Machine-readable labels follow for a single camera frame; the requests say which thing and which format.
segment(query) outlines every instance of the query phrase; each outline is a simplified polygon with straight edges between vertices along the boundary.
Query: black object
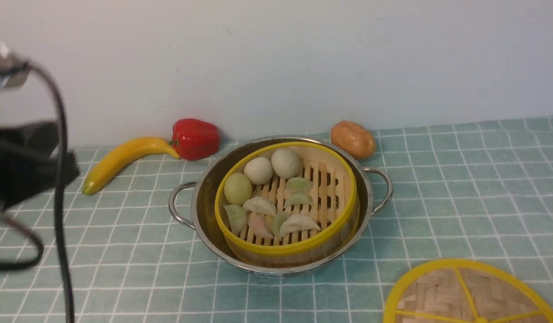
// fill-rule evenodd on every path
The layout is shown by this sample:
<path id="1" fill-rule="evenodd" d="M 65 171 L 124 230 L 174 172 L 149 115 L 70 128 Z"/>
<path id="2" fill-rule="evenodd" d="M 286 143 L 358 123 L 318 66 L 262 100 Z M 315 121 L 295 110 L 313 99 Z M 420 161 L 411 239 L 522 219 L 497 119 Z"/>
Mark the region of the black object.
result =
<path id="1" fill-rule="evenodd" d="M 0 213 L 55 186 L 59 143 L 53 121 L 0 128 Z M 74 153 L 67 153 L 63 185 L 77 176 Z"/>

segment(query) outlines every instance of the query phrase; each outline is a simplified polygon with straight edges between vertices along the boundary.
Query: toy food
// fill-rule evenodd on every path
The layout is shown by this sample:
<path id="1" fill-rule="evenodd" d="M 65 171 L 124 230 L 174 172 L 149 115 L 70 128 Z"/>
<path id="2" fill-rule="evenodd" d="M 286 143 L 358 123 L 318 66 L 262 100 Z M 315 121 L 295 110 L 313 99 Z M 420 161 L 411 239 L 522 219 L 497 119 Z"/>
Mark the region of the toy food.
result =
<path id="1" fill-rule="evenodd" d="M 180 119 L 172 126 L 172 147 L 181 158 L 197 160 L 216 153 L 221 145 L 217 126 L 198 119 Z"/>
<path id="2" fill-rule="evenodd" d="M 371 157 L 376 151 L 376 142 L 370 131 L 352 121 L 340 121 L 332 127 L 330 141 L 355 159 Z"/>
<path id="3" fill-rule="evenodd" d="M 226 214 L 229 216 L 231 232 L 239 234 L 246 225 L 246 210 L 240 205 L 225 205 Z"/>
<path id="4" fill-rule="evenodd" d="M 254 213 L 261 213 L 261 214 L 267 214 L 267 215 L 276 214 L 276 206 L 261 196 L 255 196 L 250 200 L 244 202 L 242 207 L 245 210 L 251 211 Z"/>
<path id="5" fill-rule="evenodd" d="M 284 236 L 287 233 L 293 233 L 304 230 L 316 230 L 320 231 L 320 227 L 306 215 L 293 214 L 282 223 L 280 227 L 280 236 Z"/>
<path id="6" fill-rule="evenodd" d="M 159 137 L 141 137 L 127 141 L 110 151 L 87 174 L 83 185 L 83 194 L 86 196 L 95 194 L 131 162 L 147 155 L 161 153 L 167 153 L 175 159 L 179 158 L 168 141 Z"/>
<path id="7" fill-rule="evenodd" d="M 306 194 L 305 192 L 295 192 L 290 194 L 288 198 L 286 198 L 283 207 L 286 209 L 289 206 L 297 204 L 314 205 L 312 198 L 308 194 Z"/>
<path id="8" fill-rule="evenodd" d="M 255 185 L 265 184 L 272 178 L 272 164 L 266 157 L 257 157 L 246 164 L 244 174 Z"/>
<path id="9" fill-rule="evenodd" d="M 253 231 L 256 237 L 264 238 L 264 239 L 274 238 L 272 233 L 268 230 L 268 225 L 266 224 L 266 221 L 264 221 L 263 215 L 261 214 L 253 215 L 252 217 L 250 217 L 250 221 L 248 222 L 248 225 L 250 226 L 250 229 Z"/>
<path id="10" fill-rule="evenodd" d="M 289 192 L 308 192 L 313 186 L 313 182 L 302 177 L 293 177 L 286 182 L 286 189 Z"/>
<path id="11" fill-rule="evenodd" d="M 272 231 L 272 234 L 276 239 L 282 240 L 282 236 L 280 235 L 280 227 L 282 227 L 282 223 L 284 223 L 284 221 L 286 221 L 289 217 L 290 213 L 288 212 L 278 212 L 272 219 L 270 231 Z"/>
<path id="12" fill-rule="evenodd" d="M 244 174 L 234 173 L 227 178 L 224 192 L 230 204 L 242 206 L 252 196 L 252 184 Z"/>
<path id="13" fill-rule="evenodd" d="M 270 158 L 274 172 L 284 179 L 293 178 L 300 170 L 300 159 L 288 148 L 275 151 Z"/>

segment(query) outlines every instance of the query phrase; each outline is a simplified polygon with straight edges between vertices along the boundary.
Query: white wall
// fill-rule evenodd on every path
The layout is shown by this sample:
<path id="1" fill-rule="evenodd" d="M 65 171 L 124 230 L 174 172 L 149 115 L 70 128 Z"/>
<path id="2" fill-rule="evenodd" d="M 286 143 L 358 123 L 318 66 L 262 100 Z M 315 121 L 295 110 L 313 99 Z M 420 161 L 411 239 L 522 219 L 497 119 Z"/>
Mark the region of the white wall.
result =
<path id="1" fill-rule="evenodd" d="M 72 145 L 250 138 L 553 114 L 553 0 L 0 0 L 0 39 L 45 64 Z M 35 80 L 0 123 L 53 116 Z"/>

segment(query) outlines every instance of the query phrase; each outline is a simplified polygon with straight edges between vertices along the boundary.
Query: yellow banana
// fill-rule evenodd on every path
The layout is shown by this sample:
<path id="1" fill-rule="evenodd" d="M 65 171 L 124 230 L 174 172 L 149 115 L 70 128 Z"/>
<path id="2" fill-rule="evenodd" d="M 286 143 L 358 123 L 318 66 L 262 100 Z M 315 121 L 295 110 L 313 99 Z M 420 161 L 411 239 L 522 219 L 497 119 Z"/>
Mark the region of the yellow banana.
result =
<path id="1" fill-rule="evenodd" d="M 102 189 L 119 171 L 131 162 L 147 155 L 167 153 L 175 159 L 180 158 L 173 147 L 163 138 L 141 137 L 127 141 L 110 151 L 87 174 L 83 194 L 90 196 Z"/>

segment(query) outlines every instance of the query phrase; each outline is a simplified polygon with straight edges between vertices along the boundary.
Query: black cable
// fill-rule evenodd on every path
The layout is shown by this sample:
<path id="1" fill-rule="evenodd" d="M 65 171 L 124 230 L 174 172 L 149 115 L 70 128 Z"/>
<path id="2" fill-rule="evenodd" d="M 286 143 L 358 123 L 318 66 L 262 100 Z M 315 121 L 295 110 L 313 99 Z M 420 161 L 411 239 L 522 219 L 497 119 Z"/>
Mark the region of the black cable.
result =
<path id="1" fill-rule="evenodd" d="M 63 289 L 65 290 L 65 321 L 67 323 L 74 323 L 75 302 L 73 286 L 71 286 L 69 260 L 67 259 L 67 250 L 65 249 L 65 230 L 63 229 L 63 198 L 65 192 L 63 173 L 65 171 L 65 159 L 67 159 L 67 118 L 65 116 L 65 106 L 63 105 L 61 92 L 59 92 L 59 88 L 49 72 L 35 63 L 30 63 L 28 67 L 44 80 L 51 91 L 51 95 L 55 101 L 57 122 L 59 123 L 57 125 L 59 129 L 59 146 L 57 147 L 57 178 L 55 180 L 55 196 L 53 200 L 53 227 L 55 228 L 55 241 L 57 244 L 57 255 L 59 256 L 61 280 L 63 281 Z"/>
<path id="2" fill-rule="evenodd" d="M 0 222 L 3 222 L 6 225 L 9 225 L 10 227 L 18 231 L 22 236 L 31 240 L 35 244 L 35 247 L 37 248 L 37 255 L 30 260 L 23 260 L 19 262 L 0 261 L 0 272 L 26 270 L 33 266 L 38 265 L 39 262 L 41 262 L 41 258 L 43 258 L 43 253 L 45 250 L 45 247 L 43 245 L 43 241 L 41 241 L 41 238 L 39 238 L 30 229 L 28 229 L 24 225 L 18 223 L 17 221 L 8 217 L 5 214 L 0 215 Z"/>

